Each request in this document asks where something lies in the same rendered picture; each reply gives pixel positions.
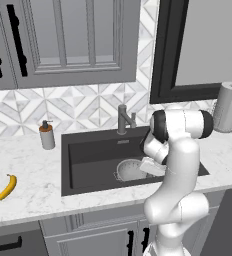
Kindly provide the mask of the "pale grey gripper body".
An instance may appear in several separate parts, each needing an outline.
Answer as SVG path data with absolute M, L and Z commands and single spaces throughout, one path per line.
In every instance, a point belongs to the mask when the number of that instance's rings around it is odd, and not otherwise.
M 156 163 L 149 157 L 144 157 L 141 161 L 140 170 L 154 176 L 163 176 L 165 174 L 166 167 Z

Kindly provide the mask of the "white colander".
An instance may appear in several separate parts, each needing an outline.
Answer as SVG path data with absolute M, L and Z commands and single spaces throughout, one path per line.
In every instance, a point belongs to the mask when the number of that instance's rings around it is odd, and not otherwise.
M 127 159 L 127 160 L 121 161 L 117 165 L 116 171 L 114 172 L 115 179 L 121 182 L 126 182 L 126 181 L 145 179 L 149 177 L 159 177 L 159 176 L 154 176 L 144 171 L 141 171 L 140 170 L 141 161 L 142 160 L 138 160 L 138 159 Z

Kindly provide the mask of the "grey sink faucet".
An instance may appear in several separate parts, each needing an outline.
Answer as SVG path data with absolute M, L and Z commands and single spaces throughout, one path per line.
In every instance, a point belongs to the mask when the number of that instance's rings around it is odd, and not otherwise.
M 136 127 L 136 114 L 132 113 L 131 116 L 127 115 L 127 106 L 120 104 L 118 106 L 118 130 L 119 135 L 126 134 L 126 126 L 129 125 L 131 128 Z

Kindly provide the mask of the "dark sink basin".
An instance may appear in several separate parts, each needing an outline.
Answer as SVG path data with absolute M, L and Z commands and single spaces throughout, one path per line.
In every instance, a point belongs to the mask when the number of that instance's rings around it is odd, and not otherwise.
M 119 181 L 115 173 L 126 159 L 141 160 L 139 144 L 148 126 L 127 129 L 119 135 L 116 129 L 61 136 L 61 195 L 69 196 L 109 189 L 162 182 L 164 177 L 147 177 Z

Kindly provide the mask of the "yellow banana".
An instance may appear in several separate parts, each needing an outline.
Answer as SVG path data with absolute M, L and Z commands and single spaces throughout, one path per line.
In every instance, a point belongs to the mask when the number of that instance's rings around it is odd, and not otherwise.
M 15 175 L 8 174 L 10 178 L 8 185 L 4 188 L 4 190 L 0 193 L 0 201 L 5 199 L 16 187 L 17 177 Z

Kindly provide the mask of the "grey base cupboard door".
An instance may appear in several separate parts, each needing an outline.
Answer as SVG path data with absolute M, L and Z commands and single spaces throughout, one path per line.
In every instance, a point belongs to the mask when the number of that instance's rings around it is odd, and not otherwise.
M 182 244 L 184 248 L 188 250 L 191 256 L 200 256 L 205 241 L 208 237 L 210 229 L 213 225 L 215 217 L 217 215 L 219 206 L 212 207 L 209 209 L 209 215 L 200 219 L 194 223 L 184 234 Z M 156 238 L 156 225 L 149 224 L 149 240 L 144 242 L 143 251 L 146 250 L 146 247 L 150 245 Z
M 45 243 L 49 256 L 127 256 L 130 230 L 135 244 L 136 221 L 49 236 Z

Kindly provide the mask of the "dark grey appliance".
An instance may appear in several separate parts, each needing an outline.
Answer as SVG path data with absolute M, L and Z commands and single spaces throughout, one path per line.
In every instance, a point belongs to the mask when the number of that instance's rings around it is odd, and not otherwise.
M 232 256 L 232 189 L 225 192 L 200 256 Z

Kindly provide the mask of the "white paper towel roll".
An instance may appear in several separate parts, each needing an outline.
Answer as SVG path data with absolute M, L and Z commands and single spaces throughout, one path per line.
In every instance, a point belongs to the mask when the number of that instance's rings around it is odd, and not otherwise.
M 221 84 L 213 111 L 213 120 L 215 131 L 232 132 L 232 82 Z

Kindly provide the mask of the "grey soap dispenser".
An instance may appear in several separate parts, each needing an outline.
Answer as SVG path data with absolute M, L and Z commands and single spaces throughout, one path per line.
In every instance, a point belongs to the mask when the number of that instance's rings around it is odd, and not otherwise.
M 41 138 L 42 147 L 45 150 L 52 150 L 55 148 L 55 139 L 53 127 L 48 120 L 43 120 L 42 125 L 39 127 L 39 134 Z

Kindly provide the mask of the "black framed window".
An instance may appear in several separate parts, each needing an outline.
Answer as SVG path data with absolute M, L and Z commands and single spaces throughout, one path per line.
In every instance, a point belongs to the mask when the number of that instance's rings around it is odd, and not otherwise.
M 150 102 L 215 99 L 232 82 L 232 0 L 160 0 Z

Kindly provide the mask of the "dark dishwasher front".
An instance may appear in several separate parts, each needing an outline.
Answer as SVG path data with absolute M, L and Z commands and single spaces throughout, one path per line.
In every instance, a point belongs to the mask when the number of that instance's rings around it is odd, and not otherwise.
M 0 256 L 48 256 L 38 221 L 0 227 L 0 245 L 16 242 L 22 237 L 22 246 L 0 251 Z

